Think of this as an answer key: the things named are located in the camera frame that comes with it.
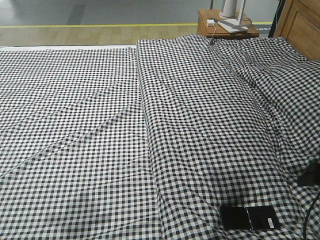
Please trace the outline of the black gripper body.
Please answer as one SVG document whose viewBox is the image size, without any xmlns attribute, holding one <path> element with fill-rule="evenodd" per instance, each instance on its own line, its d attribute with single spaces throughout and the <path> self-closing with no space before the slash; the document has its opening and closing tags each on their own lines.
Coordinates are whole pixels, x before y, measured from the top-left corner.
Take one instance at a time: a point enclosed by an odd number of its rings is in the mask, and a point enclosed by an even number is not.
<svg viewBox="0 0 320 240">
<path fill-rule="evenodd" d="M 311 162 L 296 180 L 299 186 L 319 186 L 320 185 L 320 160 Z"/>
</svg>

